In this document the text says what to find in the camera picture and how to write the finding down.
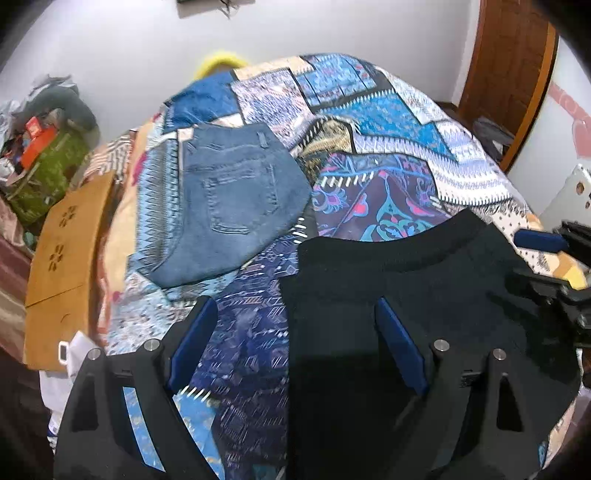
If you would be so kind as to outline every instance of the metal screw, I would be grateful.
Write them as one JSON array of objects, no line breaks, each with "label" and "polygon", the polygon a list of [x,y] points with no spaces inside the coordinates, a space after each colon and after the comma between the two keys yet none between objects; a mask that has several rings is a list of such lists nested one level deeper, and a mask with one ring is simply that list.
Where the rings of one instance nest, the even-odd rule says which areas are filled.
[{"label": "metal screw", "polygon": [[100,353],[100,348],[93,348],[86,356],[91,360],[96,360],[98,357],[100,357]]},{"label": "metal screw", "polygon": [[449,350],[449,343],[442,339],[435,340],[433,346],[435,350],[439,350],[440,352],[447,352]]},{"label": "metal screw", "polygon": [[158,340],[157,338],[151,338],[150,340],[146,340],[145,343],[144,343],[144,348],[148,352],[153,352],[159,346],[160,346],[160,340]]},{"label": "metal screw", "polygon": [[507,358],[507,354],[502,348],[495,348],[492,351],[492,356],[495,357],[497,360],[504,360]]}]

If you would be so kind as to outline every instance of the wooden door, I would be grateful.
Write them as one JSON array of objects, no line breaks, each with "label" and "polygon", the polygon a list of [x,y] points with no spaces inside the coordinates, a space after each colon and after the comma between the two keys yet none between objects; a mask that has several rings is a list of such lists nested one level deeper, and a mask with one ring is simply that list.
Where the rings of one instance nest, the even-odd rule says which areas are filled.
[{"label": "wooden door", "polygon": [[536,99],[536,90],[540,84],[545,90],[550,74],[548,42],[551,56],[555,50],[556,37],[550,33],[554,29],[532,0],[481,0],[472,64],[458,108],[469,125],[485,116],[517,136],[534,101],[532,122],[543,96]]}]

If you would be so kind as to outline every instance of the brown cardboard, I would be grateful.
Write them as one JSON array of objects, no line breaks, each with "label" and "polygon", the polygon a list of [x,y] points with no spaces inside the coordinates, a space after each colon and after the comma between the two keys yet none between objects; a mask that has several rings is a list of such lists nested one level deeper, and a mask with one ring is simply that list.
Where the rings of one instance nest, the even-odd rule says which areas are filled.
[{"label": "brown cardboard", "polygon": [[96,326],[96,246],[114,172],[92,180],[56,203],[43,225],[31,266],[25,307],[29,368],[65,371],[58,343]]}]

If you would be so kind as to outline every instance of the pink wall decoration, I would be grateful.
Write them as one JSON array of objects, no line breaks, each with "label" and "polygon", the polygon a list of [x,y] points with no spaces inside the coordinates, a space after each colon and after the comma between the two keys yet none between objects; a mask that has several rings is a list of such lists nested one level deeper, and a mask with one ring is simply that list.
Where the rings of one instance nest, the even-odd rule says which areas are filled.
[{"label": "pink wall decoration", "polygon": [[591,117],[554,82],[550,82],[548,95],[573,117],[573,141],[577,157],[591,157]]}]

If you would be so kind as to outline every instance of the white cloth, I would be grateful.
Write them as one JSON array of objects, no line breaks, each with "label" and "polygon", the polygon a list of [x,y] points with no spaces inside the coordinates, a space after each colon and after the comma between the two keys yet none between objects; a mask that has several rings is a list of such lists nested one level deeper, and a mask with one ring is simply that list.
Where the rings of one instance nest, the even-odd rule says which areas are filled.
[{"label": "white cloth", "polygon": [[51,423],[54,429],[59,428],[61,416],[66,409],[66,403],[78,370],[80,370],[86,354],[93,348],[96,348],[96,344],[84,333],[78,331],[67,350],[67,373],[39,371],[41,398],[45,406],[52,411]]}]

